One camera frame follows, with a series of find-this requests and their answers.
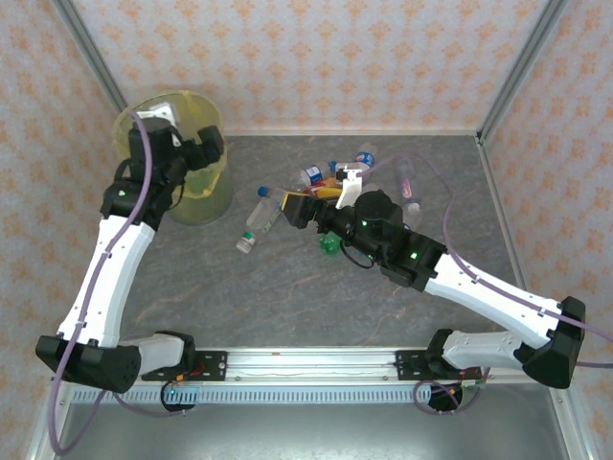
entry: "clear plastic bottle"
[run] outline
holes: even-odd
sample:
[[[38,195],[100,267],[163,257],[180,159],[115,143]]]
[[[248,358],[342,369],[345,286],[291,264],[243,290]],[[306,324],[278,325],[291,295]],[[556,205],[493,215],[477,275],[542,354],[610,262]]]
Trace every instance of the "clear plastic bottle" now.
[[[340,170],[362,170],[366,171],[375,165],[375,155],[378,153],[378,148],[371,143],[365,143],[360,146],[355,156],[355,161],[352,163],[337,163],[332,161],[330,166],[335,171]]]
[[[263,196],[247,219],[245,233],[237,242],[237,249],[249,254],[256,242],[270,230],[275,220],[281,213],[279,203],[274,199]]]
[[[283,209],[283,206],[285,204],[285,197],[287,196],[287,191],[279,187],[273,187],[273,188],[259,187],[258,195],[266,196],[267,198],[272,199],[277,204],[279,204],[281,209]]]
[[[324,179],[327,179],[332,175],[331,163],[325,161],[318,161],[314,165],[304,168],[300,171],[300,180],[304,185],[310,187]]]
[[[420,226],[423,218],[421,207],[421,187],[413,165],[408,158],[398,161],[396,176],[400,188],[400,207],[402,208],[402,220],[404,224],[414,232]]]

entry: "white bottle cap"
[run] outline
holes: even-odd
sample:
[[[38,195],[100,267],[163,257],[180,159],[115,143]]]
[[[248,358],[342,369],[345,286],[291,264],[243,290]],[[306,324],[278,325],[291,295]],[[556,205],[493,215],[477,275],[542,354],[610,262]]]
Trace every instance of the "white bottle cap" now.
[[[253,243],[251,243],[249,240],[247,240],[246,238],[241,238],[240,240],[237,241],[237,249],[242,252],[243,254],[249,254],[249,252],[251,252],[251,249],[253,249],[253,244],[255,243],[255,239],[252,239]]]
[[[409,214],[416,214],[420,211],[420,204],[419,203],[410,203],[407,207],[406,210],[409,212]]]

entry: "translucent yellow bin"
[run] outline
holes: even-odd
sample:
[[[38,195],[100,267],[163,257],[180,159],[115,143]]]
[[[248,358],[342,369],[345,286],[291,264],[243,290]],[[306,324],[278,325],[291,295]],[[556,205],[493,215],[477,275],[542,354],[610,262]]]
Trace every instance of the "translucent yellow bin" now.
[[[152,106],[162,103],[171,104],[173,113],[178,115],[176,126],[184,139],[194,139],[199,144],[198,130],[211,125],[215,125],[223,135],[221,113],[210,99],[191,91],[169,91],[135,103],[117,117],[112,128],[113,147],[121,160],[130,155],[127,134],[132,128],[132,118],[129,112],[147,111]],[[169,215],[181,223],[210,222],[228,209],[233,193],[232,178],[228,170],[228,152],[224,141],[224,150],[219,161],[207,168],[188,172],[183,197],[176,207],[169,210]],[[180,188],[177,187],[172,193],[173,203],[176,203],[179,197]]]

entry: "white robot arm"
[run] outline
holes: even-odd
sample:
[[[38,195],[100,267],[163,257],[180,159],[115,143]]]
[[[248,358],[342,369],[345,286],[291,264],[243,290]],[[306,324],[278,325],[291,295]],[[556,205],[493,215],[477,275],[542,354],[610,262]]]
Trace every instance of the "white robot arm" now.
[[[341,244],[354,246],[367,255],[393,282],[449,299],[506,329],[502,333],[477,334],[437,331],[426,350],[425,362],[403,365],[434,373],[441,379],[452,378],[471,367],[521,369],[547,386],[567,388],[584,331],[556,316],[584,322],[583,303],[573,297],[561,302],[540,297],[462,259],[455,260],[443,244],[405,228],[401,208],[382,191],[361,195],[361,178],[356,173],[337,172],[337,180],[343,181],[343,192],[348,192],[335,203],[290,194],[284,204],[285,216],[298,228],[315,220],[319,232],[338,235]],[[518,304],[518,300],[530,302],[536,310]]]
[[[57,334],[43,335],[36,344],[38,357],[56,371],[77,325],[82,325],[62,379],[116,393],[124,393],[139,376],[153,370],[174,368],[174,374],[179,375],[194,367],[195,345],[191,336],[164,331],[120,342],[120,326],[136,269],[162,216],[172,205],[172,192],[182,186],[188,171],[215,163],[223,153],[223,140],[215,126],[200,129],[201,144],[196,144],[180,139],[168,116],[151,114],[152,118],[143,121],[152,163],[144,204],[141,208],[136,206],[144,184],[145,155],[140,131],[133,127],[128,134],[131,157],[122,162],[113,184],[104,193],[100,233],[77,300]],[[92,288],[95,269],[133,210],[135,213],[138,210],[138,214],[106,256],[102,268],[99,266],[100,273],[85,307],[85,292]]]
[[[166,149],[177,149],[172,146],[169,125],[162,124],[160,127],[156,123],[150,124],[152,132],[149,135],[153,144],[161,142],[156,140],[156,132],[162,130],[164,136],[160,134],[160,137],[164,137]],[[220,153],[222,146],[217,143],[214,150]],[[138,222],[130,225],[113,250],[113,257],[103,267],[77,348],[64,374],[65,380],[123,393],[139,376],[151,371],[174,368],[178,375],[193,369],[195,346],[193,338],[188,335],[160,332],[152,337],[120,342],[125,299],[136,268],[153,239],[162,215],[170,206],[172,190],[183,181],[191,164],[187,161],[188,166],[176,168],[172,164],[178,161],[177,158],[185,161],[179,155],[174,156],[170,163],[164,163],[164,172],[151,186],[148,210],[144,211]],[[133,170],[138,176],[137,166]],[[352,179],[356,180],[355,174],[349,182],[353,182]],[[96,261],[117,229],[125,223],[133,195],[140,191],[138,180],[136,183],[128,182],[122,179],[121,174],[116,174],[115,183],[106,191],[102,207],[104,218],[96,250],[77,301],[61,323],[57,335],[41,336],[36,346],[37,355],[53,370],[56,370],[66,347],[65,337],[73,334],[79,321],[85,290]],[[332,231],[342,239],[343,244],[355,246],[378,264],[381,272],[395,283],[452,300],[506,329],[502,333],[477,334],[439,330],[425,351],[425,359],[402,362],[409,370],[426,371],[440,379],[453,379],[459,371],[473,367],[521,369],[545,385],[568,387],[583,331],[545,312],[566,315],[583,322],[585,306],[572,297],[562,302],[539,297],[464,261],[471,272],[471,276],[468,276],[444,245],[404,228],[401,213],[401,209],[381,191],[360,195],[359,190],[350,190],[350,193],[341,195],[336,203],[290,194],[284,202],[284,214],[292,225],[305,228],[309,221],[315,220],[320,232]],[[515,300],[476,282],[475,275],[477,280],[486,280],[516,298],[539,306],[541,310],[529,310],[518,305]]]

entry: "bottle label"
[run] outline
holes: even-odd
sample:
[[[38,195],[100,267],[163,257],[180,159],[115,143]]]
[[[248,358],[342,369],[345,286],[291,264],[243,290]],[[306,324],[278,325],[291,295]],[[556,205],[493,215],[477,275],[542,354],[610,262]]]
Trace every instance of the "bottle label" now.
[[[404,179],[402,181],[402,185],[400,185],[400,191],[402,192],[403,198],[410,198],[413,196],[413,191],[411,190],[411,183],[409,179]]]
[[[306,174],[308,174],[308,178],[310,180],[311,185],[316,184],[317,182],[321,182],[324,178],[324,175],[322,174],[321,170],[315,165],[311,166],[310,168],[306,168],[305,172]]]
[[[370,168],[375,165],[375,156],[367,151],[360,151],[355,157],[355,161],[367,164]]]

